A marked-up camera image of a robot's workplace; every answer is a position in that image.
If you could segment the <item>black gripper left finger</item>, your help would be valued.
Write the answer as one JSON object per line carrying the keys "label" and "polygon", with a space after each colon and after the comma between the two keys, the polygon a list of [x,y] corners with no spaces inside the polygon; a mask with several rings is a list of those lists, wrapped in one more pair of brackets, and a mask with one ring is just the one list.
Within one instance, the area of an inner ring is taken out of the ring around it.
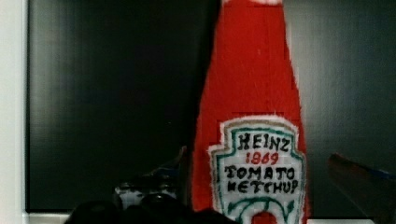
{"label": "black gripper left finger", "polygon": [[181,192],[182,164],[188,158],[188,149],[183,146],[177,156],[142,175],[134,175],[113,189],[113,203],[120,210],[140,205],[151,194],[165,194],[177,199]]}

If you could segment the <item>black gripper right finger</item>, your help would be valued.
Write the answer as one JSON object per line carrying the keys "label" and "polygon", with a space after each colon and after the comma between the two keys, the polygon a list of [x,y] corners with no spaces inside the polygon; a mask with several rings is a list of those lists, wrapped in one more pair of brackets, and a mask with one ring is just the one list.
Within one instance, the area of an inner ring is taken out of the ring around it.
{"label": "black gripper right finger", "polygon": [[395,175],[340,154],[328,159],[328,173],[334,185],[375,224],[395,224]]}

